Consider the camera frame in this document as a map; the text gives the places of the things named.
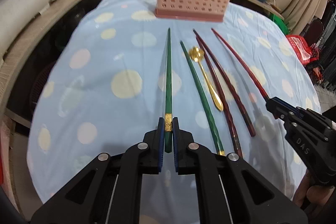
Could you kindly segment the right hand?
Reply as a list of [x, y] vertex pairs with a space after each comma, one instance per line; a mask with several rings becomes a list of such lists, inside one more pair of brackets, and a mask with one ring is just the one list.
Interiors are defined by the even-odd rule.
[[324, 187], [316, 185], [309, 170], [306, 170], [295, 194], [293, 202], [301, 207], [303, 202], [307, 199], [312, 204], [311, 214], [318, 214], [325, 206], [330, 196], [332, 195], [335, 187]]

